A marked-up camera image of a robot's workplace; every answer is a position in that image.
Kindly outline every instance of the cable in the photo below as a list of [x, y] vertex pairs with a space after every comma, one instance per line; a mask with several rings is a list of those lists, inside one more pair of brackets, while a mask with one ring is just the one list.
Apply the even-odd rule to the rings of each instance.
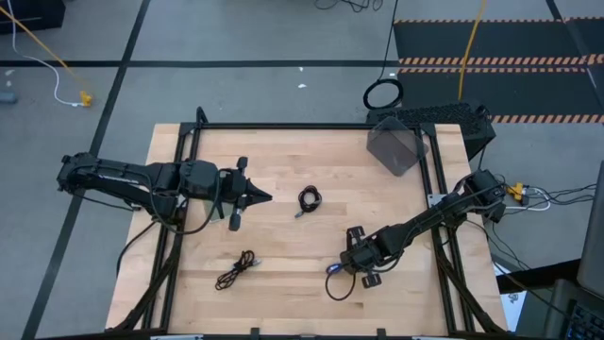
[[[397, 106], [403, 102], [403, 97], [405, 95], [405, 92], [403, 89], [403, 84], [401, 84], [400, 81], [398, 81], [397, 79], [391, 79], [391, 78], [382, 79], [382, 77], [384, 76], [384, 70], [386, 69], [386, 62], [388, 60], [388, 51], [390, 50], [390, 41], [391, 41], [391, 38], [393, 37], [394, 18], [396, 17], [396, 8], [397, 7], [398, 7], [398, 0], [396, 0], [394, 2], [393, 17], [392, 17], [392, 20], [390, 21], [390, 30], [388, 31], [388, 42], [386, 43], [386, 53], [384, 54], [384, 60], [381, 63], [381, 72], [379, 73], [377, 80], [373, 84], [369, 85], [367, 90], [365, 90], [364, 95], [362, 96], [362, 103], [365, 106], [365, 108], [367, 108], [369, 110], [394, 108], [395, 106]], [[398, 94], [396, 95], [396, 98], [392, 102], [390, 102], [384, 106], [375, 107], [375, 106], [369, 104], [369, 93], [372, 92], [377, 86], [379, 86], [381, 84], [395, 85], [395, 87], [398, 89]]]
[[[594, 200], [594, 198], [591, 195], [583, 195], [583, 196], [580, 196], [580, 197], [577, 197], [577, 198], [565, 201], [563, 203], [554, 203], [554, 204], [566, 206], [566, 205], [571, 205], [571, 204], [575, 204], [575, 203], [589, 202], [589, 201], [593, 201], [593, 200]], [[551, 199], [547, 199], [547, 200], [539, 202], [539, 203], [531, 204], [531, 205], [527, 206], [526, 208], [533, 208], [535, 206], [543, 204], [546, 201], [549, 202], [549, 201], [551, 201]], [[527, 210], [528, 209], [520, 210], [520, 211], [517, 211], [517, 212], [506, 212], [502, 216], [517, 214], [517, 213], [522, 213], [522, 212], [526, 212]]]
[[326, 270], [327, 276], [325, 277], [325, 291], [326, 291], [327, 295], [334, 301], [346, 300], [348, 297], [350, 297], [352, 292], [355, 290], [355, 285], [357, 284], [357, 272], [355, 272], [354, 274], [352, 274], [352, 284], [350, 285], [350, 289], [348, 290], [348, 293], [346, 293], [343, 297], [334, 297], [331, 294], [331, 292], [329, 292], [329, 279], [331, 278], [331, 276], [333, 274], [336, 274], [336, 273], [340, 272], [341, 270], [342, 270], [341, 263], [331, 265]]
[[502, 239], [499, 237], [499, 235], [497, 235], [497, 234], [495, 233], [495, 224], [493, 224], [493, 229], [494, 229], [494, 234], [495, 234], [495, 237], [497, 238], [497, 240], [499, 240], [499, 242], [500, 242], [500, 243], [501, 243], [503, 246], [505, 246], [505, 247], [506, 247], [506, 248], [507, 248], [507, 249], [510, 251], [510, 253], [509, 253], [509, 252], [507, 252], [507, 251], [505, 251], [505, 250], [503, 250], [503, 249], [501, 249], [501, 247], [499, 247], [499, 245], [498, 245], [498, 244], [495, 242], [495, 240], [494, 240], [494, 239], [493, 239], [493, 238], [492, 238], [492, 237], [489, 235], [489, 232], [487, 231], [487, 229], [485, 229], [483, 226], [481, 226], [480, 224], [478, 224], [478, 223], [476, 223], [476, 222], [474, 222], [474, 221], [470, 221], [470, 220], [465, 220], [465, 222], [469, 222], [469, 223], [471, 223], [471, 224], [473, 224], [473, 225], [477, 226], [477, 227], [478, 227], [480, 230], [482, 230], [482, 232], [484, 232], [485, 236], [487, 237], [487, 241], [491, 241], [491, 242], [493, 243], [493, 245], [494, 245], [494, 246], [495, 246], [495, 247], [496, 247], [496, 248], [497, 248], [497, 249], [498, 249], [498, 250], [499, 250], [499, 251], [500, 251], [502, 254], [507, 255], [507, 256], [509, 256], [510, 258], [514, 259], [514, 260], [515, 260], [515, 261], [518, 263], [518, 266], [519, 266], [521, 269], [531, 269], [531, 268], [530, 268], [530, 266], [529, 266], [528, 264], [526, 264], [524, 261], [522, 261], [522, 260], [520, 260], [520, 259], [518, 258], [518, 256], [516, 255], [516, 253], [515, 253], [515, 252], [512, 250], [512, 248], [510, 247], [510, 245], [508, 245], [507, 243], [503, 242], [503, 240], [502, 240]]
[[120, 274], [120, 266], [122, 265], [122, 258], [124, 257], [124, 255], [126, 254], [126, 251], [130, 248], [130, 246], [132, 246], [132, 244], [141, 238], [141, 236], [143, 236], [146, 232], [148, 232], [151, 227], [155, 226], [157, 222], [153, 221], [151, 222], [151, 224], [149, 224], [148, 226], [146, 226], [141, 232], [139, 232], [136, 236], [134, 236], [132, 238], [132, 240], [128, 241], [128, 243], [126, 243], [126, 245], [124, 246], [124, 249], [122, 249], [122, 251], [120, 252], [120, 256], [117, 257], [117, 264], [115, 265], [115, 276], [117, 277]]
[[[501, 181], [499, 181], [500, 184], [505, 185], [506, 188], [514, 191], [515, 194], [521, 194], [521, 193], [516, 192], [516, 190], [507, 183], [505, 176], [503, 176], [501, 174], [494, 174], [494, 176], [500, 176], [501, 177]], [[549, 192], [544, 188], [534, 186], [534, 185], [529, 185], [528, 187], [541, 189], [542, 191], [545, 192], [546, 195], [552, 197], [552, 201], [558, 201], [558, 199], [556, 199], [556, 198], [558, 198], [560, 196], [578, 193], [583, 190], [595, 190], [596, 186], [597, 186], [597, 183], [592, 183], [592, 184], [585, 185], [583, 187], [578, 187], [578, 188], [573, 188], [573, 189], [562, 189], [562, 190], [557, 190], [557, 191], [553, 191], [553, 192]]]
[[[306, 194], [312, 194], [314, 196], [312, 203], [306, 202], [304, 199]], [[319, 205], [321, 205], [322, 201], [323, 198], [321, 197], [321, 194], [319, 194], [317, 188], [314, 185], [307, 186], [304, 188], [304, 190], [302, 190], [302, 192], [300, 192], [300, 195], [298, 195], [298, 203], [300, 203], [301, 211], [295, 215], [295, 218], [302, 216], [304, 213], [314, 212], [317, 208], [319, 208]]]
[[465, 54], [463, 55], [463, 60], [461, 63], [461, 73], [460, 73], [460, 88], [458, 89], [458, 100], [461, 100], [461, 95], [463, 92], [463, 75], [465, 74], [465, 66], [468, 62], [468, 57], [470, 55], [470, 50], [472, 49], [472, 43], [474, 42], [474, 37], [476, 36], [476, 31], [478, 30], [478, 24], [480, 23], [480, 19], [482, 18], [482, 13], [484, 13], [484, 9], [487, 6], [487, 0], [482, 0], [482, 4], [480, 5], [480, 11], [478, 12], [478, 16], [476, 21], [474, 22], [474, 28], [472, 28], [472, 34], [470, 34], [470, 40], [468, 41], [467, 47], [465, 47]]
[[255, 255], [252, 250], [242, 251], [239, 261], [233, 264], [233, 268], [230, 271], [218, 277], [214, 288], [216, 290], [223, 290], [233, 285], [239, 274], [243, 273], [245, 269], [260, 264], [260, 260], [255, 260], [254, 258]]
[[544, 208], [530, 208], [530, 207], [506, 207], [506, 209], [510, 209], [510, 210], [521, 210], [521, 211], [532, 211], [532, 212], [544, 212], [546, 210], [549, 210], [549, 208], [551, 208], [551, 201], [549, 196], [541, 189], [538, 188], [534, 188], [534, 187], [530, 187], [527, 188], [528, 189], [532, 189], [533, 191], [535, 191], [536, 193], [538, 193], [539, 195], [541, 195], [544, 198], [543, 202], [539, 202], [537, 203], [537, 205], [539, 204], [543, 204], [547, 202], [547, 206]]
[[[486, 135], [487, 128], [489, 128], [489, 111], [487, 110], [487, 108], [485, 108], [482, 105], [480, 107], [478, 107], [477, 111], [478, 110], [482, 111], [482, 114], [483, 114], [483, 118], [484, 118], [484, 133]], [[480, 170], [480, 168], [482, 167], [482, 159], [484, 158], [484, 152], [486, 151], [486, 149], [487, 149], [487, 145], [485, 145], [482, 148], [482, 152], [480, 153], [480, 160], [478, 160], [478, 170]]]
[[[25, 27], [23, 24], [21, 24], [21, 22], [19, 22], [15, 17], [14, 17], [14, 13], [12, 11], [12, 4], [10, 2], [10, 0], [7, 0], [7, 4], [8, 4], [8, 11], [9, 13], [7, 13], [2, 7], [0, 7], [0, 11], [2, 13], [4, 13], [6, 16], [8, 16], [8, 18], [12, 21], [12, 49], [15, 51], [15, 53], [23, 58], [29, 59], [29, 60], [35, 60], [37, 62], [39, 62], [40, 64], [48, 67], [49, 69], [51, 69], [54, 73], [55, 76], [57, 78], [57, 83], [55, 84], [55, 90], [54, 90], [54, 95], [55, 95], [55, 99], [57, 99], [57, 101], [61, 104], [64, 105], [69, 105], [72, 106], [74, 108], [81, 106], [81, 107], [85, 107], [85, 106], [90, 106], [90, 102], [86, 103], [86, 102], [68, 102], [68, 101], [64, 101], [62, 99], [59, 98], [58, 95], [58, 91], [59, 91], [59, 83], [60, 83], [60, 77], [59, 77], [59, 72], [57, 71], [57, 69], [55, 67], [53, 67], [52, 65], [48, 64], [45, 61], [42, 61], [40, 59], [34, 58], [34, 57], [30, 57], [30, 56], [26, 56], [24, 54], [21, 54], [18, 50], [17, 50], [17, 25], [19, 25], [19, 27], [24, 30], [38, 45], [40, 45], [43, 49], [46, 50], [46, 52], [48, 52], [55, 60], [57, 60], [64, 68], [65, 70], [67, 70], [75, 79], [79, 80], [80, 82], [83, 81], [83, 79], [79, 78], [78, 76], [76, 76], [76, 74], [67, 66], [67, 64], [65, 64], [65, 62], [63, 60], [61, 60], [59, 57], [57, 57], [57, 55], [55, 55], [50, 48], [46, 47], [46, 45], [41, 42], [38, 37], [36, 37], [31, 31], [29, 31], [29, 29], [27, 29], [27, 27]], [[87, 93], [82, 93], [81, 94], [82, 97], [84, 96], [88, 96], [90, 99], [92, 100], [92, 98], [87, 94]]]
[[[314, 6], [320, 10], [333, 9], [339, 3], [345, 3], [345, 4], [350, 5], [350, 7], [352, 8], [352, 11], [354, 11], [355, 13], [360, 13], [364, 9], [369, 9], [369, 3], [371, 2], [371, 0], [366, 0], [366, 1], [362, 0], [362, 3], [360, 3], [360, 4], [356, 3], [352, 0], [334, 0], [333, 4], [326, 6], [326, 7], [320, 7], [319, 6], [320, 2], [321, 2], [321, 0], [314, 0]], [[373, 0], [371, 8], [374, 11], [378, 11], [379, 9], [381, 9], [382, 5], [384, 5], [384, 0]]]
[[[482, 227], [481, 225], [479, 225], [476, 222], [470, 221], [470, 220], [465, 220], [465, 222], [470, 222], [471, 224], [477, 226], [480, 230], [482, 230], [484, 232], [484, 234], [487, 237], [487, 240], [490, 239], [489, 237], [489, 233], [487, 232], [487, 230]], [[505, 251], [503, 251], [498, 245], [497, 243], [493, 242], [493, 244], [504, 254], [507, 254]], [[496, 262], [493, 262], [493, 265], [495, 267], [497, 267], [497, 269], [499, 269], [499, 271], [506, 277], [508, 278], [510, 281], [512, 281], [514, 284], [516, 284], [518, 287], [520, 287], [521, 289], [527, 291], [528, 293], [534, 295], [536, 298], [540, 299], [544, 304], [546, 304], [548, 307], [556, 310], [558, 313], [562, 314], [564, 316], [564, 318], [566, 318], [567, 320], [574, 322], [576, 324], [581, 325], [582, 323], [578, 322], [577, 320], [573, 319], [569, 314], [567, 314], [566, 312], [562, 311], [561, 309], [557, 308], [556, 306], [552, 305], [550, 302], [548, 302], [547, 300], [545, 300], [544, 298], [542, 298], [541, 296], [539, 296], [537, 293], [535, 293], [534, 291], [528, 289], [524, 284], [518, 282], [518, 280], [516, 280], [513, 276], [511, 276], [510, 274], [506, 273], [506, 271]]]
[[72, 195], [76, 196], [76, 197], [80, 197], [82, 199], [86, 199], [87, 201], [90, 201], [90, 202], [94, 202], [94, 203], [98, 203], [98, 204], [104, 205], [106, 207], [115, 208], [115, 209], [121, 209], [121, 210], [124, 210], [124, 211], [127, 211], [127, 212], [134, 212], [135, 211], [132, 208], [127, 208], [127, 207], [122, 207], [122, 206], [119, 206], [119, 205], [110, 204], [110, 203], [103, 202], [103, 201], [100, 201], [100, 200], [97, 200], [97, 199], [94, 199], [94, 198], [88, 198], [88, 197], [86, 197], [84, 195], [78, 195], [76, 193], [73, 193]]
[[555, 310], [556, 312], [560, 313], [567, 321], [570, 321], [572, 323], [575, 323], [576, 325], [579, 326], [587, 326], [589, 328], [588, 325], [586, 325], [583, 322], [579, 322], [579, 319], [575, 319], [573, 318], [570, 314], [568, 314], [567, 312], [561, 310], [560, 308], [554, 306], [553, 304], [551, 304], [549, 301], [547, 301], [546, 299], [542, 298], [539, 294], [537, 294], [536, 292], [534, 292], [531, 289], [528, 289], [527, 286], [525, 286], [524, 284], [520, 283], [518, 280], [516, 280], [512, 275], [506, 273], [503, 268], [501, 268], [501, 266], [499, 264], [497, 264], [496, 262], [493, 262], [493, 265], [497, 267], [497, 269], [499, 269], [499, 271], [501, 271], [501, 273], [503, 273], [503, 275], [508, 278], [508, 280], [512, 281], [515, 285], [517, 285], [519, 288], [527, 291], [527, 293], [530, 293], [531, 295], [533, 295], [534, 297], [540, 299], [545, 305], [547, 305], [548, 308], [551, 308], [553, 310]]

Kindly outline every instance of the black container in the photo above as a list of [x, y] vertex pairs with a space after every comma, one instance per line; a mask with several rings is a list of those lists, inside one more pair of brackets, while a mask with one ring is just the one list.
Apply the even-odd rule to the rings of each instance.
[[367, 134], [367, 150], [393, 175], [401, 177], [426, 156], [428, 146], [397, 119], [387, 117]]

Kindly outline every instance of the wire bundle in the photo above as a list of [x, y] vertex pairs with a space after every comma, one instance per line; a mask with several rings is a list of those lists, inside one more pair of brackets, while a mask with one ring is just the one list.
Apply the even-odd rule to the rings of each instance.
[[242, 257], [239, 261], [233, 264], [233, 268], [230, 271], [218, 277], [214, 288], [216, 288], [216, 290], [227, 289], [235, 283], [239, 274], [243, 273], [245, 269], [259, 263], [260, 261], [255, 260], [255, 255], [252, 250], [242, 251]]
[[[504, 185], [506, 188], [508, 188], [510, 190], [513, 190], [516, 193], [516, 191], [506, 182], [505, 177], [503, 177], [502, 175], [498, 175], [498, 176], [500, 176], [502, 178], [502, 181], [500, 181], [500, 183], [502, 185]], [[530, 185], [527, 188], [533, 190], [535, 192], [535, 194], [527, 194], [526, 196], [528, 196], [529, 198], [539, 198], [541, 200], [537, 203], [530, 204], [527, 207], [507, 207], [506, 209], [518, 210], [518, 211], [517, 212], [506, 212], [503, 214], [504, 216], [510, 215], [510, 214], [517, 214], [517, 213], [521, 213], [521, 212], [525, 212], [525, 211], [544, 212], [544, 211], [548, 210], [552, 205], [567, 206], [567, 205], [580, 203], [580, 202], [593, 201], [594, 200], [593, 195], [580, 195], [580, 196], [570, 198], [570, 199], [562, 199], [559, 197], [577, 194], [577, 193], [580, 193], [580, 192], [583, 192], [586, 190], [595, 190], [596, 184], [593, 183], [593, 184], [589, 184], [589, 185], [579, 187], [579, 188], [564, 189], [564, 190], [558, 190], [558, 191], [553, 191], [553, 192], [549, 192], [544, 188], [540, 188], [540, 187], [534, 186], [534, 185]], [[544, 208], [535, 208], [544, 203], [547, 204], [547, 206], [545, 206]]]
[[[307, 203], [306, 199], [304, 199], [307, 194], [314, 196], [314, 200], [311, 203]], [[317, 208], [319, 208], [319, 205], [321, 205], [322, 201], [323, 198], [321, 197], [321, 194], [319, 194], [317, 188], [314, 185], [307, 186], [300, 192], [300, 195], [298, 195], [298, 203], [300, 203], [301, 212], [297, 213], [295, 218], [302, 216], [304, 213], [314, 212], [317, 210]]]

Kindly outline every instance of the white cable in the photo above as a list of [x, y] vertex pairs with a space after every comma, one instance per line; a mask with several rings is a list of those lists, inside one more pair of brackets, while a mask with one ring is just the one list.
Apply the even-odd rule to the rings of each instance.
[[512, 209], [512, 210], [528, 210], [528, 211], [532, 211], [532, 212], [544, 212], [546, 210], [548, 210], [551, 207], [551, 203], [549, 202], [551, 200], [551, 198], [541, 189], [537, 189], [537, 188], [532, 188], [532, 187], [528, 187], [526, 190], [528, 189], [532, 189], [534, 190], [537, 194], [541, 195], [544, 197], [545, 201], [542, 203], [547, 202], [547, 206], [544, 208], [527, 208], [527, 207], [506, 207], [506, 209]]
[[[16, 20], [15, 14], [12, 12], [12, 4], [10, 3], [10, 0], [7, 0], [7, 4], [8, 4], [8, 12], [10, 12], [10, 15], [12, 15], [12, 17], [15, 18], [15, 20]], [[72, 102], [67, 102], [67, 101], [61, 100], [59, 98], [59, 96], [57, 95], [57, 92], [59, 91], [60, 78], [59, 78], [59, 72], [57, 71], [56, 68], [54, 68], [53, 66], [49, 65], [48, 63], [46, 63], [40, 59], [26, 56], [24, 54], [19, 53], [19, 51], [17, 50], [17, 25], [15, 24], [14, 21], [12, 22], [12, 49], [19, 56], [21, 56], [23, 58], [27, 58], [29, 60], [35, 60], [35, 61], [39, 62], [40, 64], [48, 67], [49, 69], [53, 70], [53, 72], [55, 73], [55, 76], [57, 76], [57, 84], [55, 85], [55, 99], [57, 99], [57, 101], [59, 103], [69, 105], [74, 108], [77, 108], [78, 106], [81, 106], [81, 107], [84, 106], [84, 103], [72, 103]]]

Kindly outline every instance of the yellow clamp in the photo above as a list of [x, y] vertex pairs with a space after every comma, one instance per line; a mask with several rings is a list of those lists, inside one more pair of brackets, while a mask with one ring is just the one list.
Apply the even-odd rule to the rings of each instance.
[[507, 191], [508, 191], [508, 194], [513, 196], [513, 199], [520, 202], [522, 200], [522, 195], [525, 192], [525, 187], [524, 187], [524, 185], [522, 185], [521, 182], [517, 182], [516, 185], [514, 185], [512, 187], [509, 186]]
[[82, 105], [85, 108], [89, 108], [92, 105], [92, 96], [87, 94], [86, 91], [80, 91], [79, 97], [82, 99]]

